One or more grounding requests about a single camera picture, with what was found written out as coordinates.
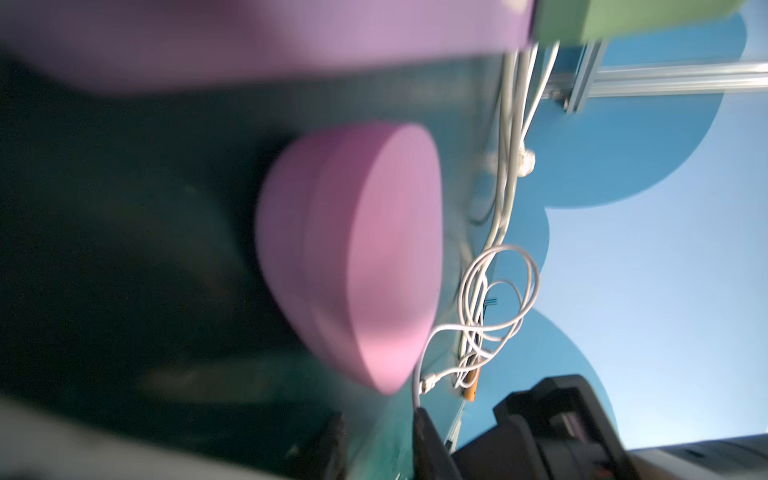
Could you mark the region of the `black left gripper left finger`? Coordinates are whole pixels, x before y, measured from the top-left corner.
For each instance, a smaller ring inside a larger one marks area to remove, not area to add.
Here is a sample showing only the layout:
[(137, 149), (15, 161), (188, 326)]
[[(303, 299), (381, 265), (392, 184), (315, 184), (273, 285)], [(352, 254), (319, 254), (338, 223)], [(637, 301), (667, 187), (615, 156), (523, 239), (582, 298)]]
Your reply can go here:
[(344, 416), (334, 412), (310, 437), (291, 444), (284, 473), (289, 479), (347, 479), (347, 445)]

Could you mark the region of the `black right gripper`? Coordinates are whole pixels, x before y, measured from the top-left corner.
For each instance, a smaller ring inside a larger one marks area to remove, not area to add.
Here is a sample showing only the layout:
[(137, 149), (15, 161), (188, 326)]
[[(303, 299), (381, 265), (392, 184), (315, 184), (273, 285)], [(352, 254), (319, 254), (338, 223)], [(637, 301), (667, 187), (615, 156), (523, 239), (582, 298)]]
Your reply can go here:
[(496, 425), (452, 454), (464, 479), (637, 479), (587, 380), (548, 377), (509, 394)]

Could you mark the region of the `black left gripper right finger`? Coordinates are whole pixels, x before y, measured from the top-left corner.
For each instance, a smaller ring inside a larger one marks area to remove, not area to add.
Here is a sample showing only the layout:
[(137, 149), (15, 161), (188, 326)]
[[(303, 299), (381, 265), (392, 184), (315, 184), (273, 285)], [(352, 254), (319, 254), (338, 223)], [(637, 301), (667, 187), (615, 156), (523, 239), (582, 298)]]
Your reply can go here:
[(418, 407), (412, 429), (415, 480), (461, 480), (461, 474), (428, 414)]

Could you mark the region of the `purple earbud case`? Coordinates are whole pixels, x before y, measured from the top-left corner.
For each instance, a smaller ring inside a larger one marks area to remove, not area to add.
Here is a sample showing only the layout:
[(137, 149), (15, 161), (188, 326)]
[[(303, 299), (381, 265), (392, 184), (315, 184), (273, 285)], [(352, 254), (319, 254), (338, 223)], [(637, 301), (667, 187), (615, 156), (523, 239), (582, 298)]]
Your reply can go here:
[(441, 292), (442, 181), (428, 130), (371, 122), (294, 140), (265, 178), (254, 238), (269, 291), (309, 351), (396, 393)]

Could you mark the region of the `green charger plug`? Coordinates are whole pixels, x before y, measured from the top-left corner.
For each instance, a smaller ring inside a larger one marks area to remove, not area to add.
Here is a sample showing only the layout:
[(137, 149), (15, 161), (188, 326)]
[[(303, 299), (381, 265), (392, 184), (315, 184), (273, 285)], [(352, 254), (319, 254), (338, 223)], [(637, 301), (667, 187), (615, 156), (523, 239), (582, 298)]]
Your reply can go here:
[(541, 0), (534, 6), (534, 43), (578, 46), (728, 16), (741, 0)]

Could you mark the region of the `purple power strip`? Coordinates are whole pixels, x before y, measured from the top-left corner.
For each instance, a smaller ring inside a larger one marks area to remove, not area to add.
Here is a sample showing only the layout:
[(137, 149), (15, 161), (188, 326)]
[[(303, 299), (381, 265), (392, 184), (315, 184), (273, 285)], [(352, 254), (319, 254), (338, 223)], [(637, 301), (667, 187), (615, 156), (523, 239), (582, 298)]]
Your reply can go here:
[(5, 1), (1, 48), (98, 93), (139, 93), (502, 53), (530, 1)]

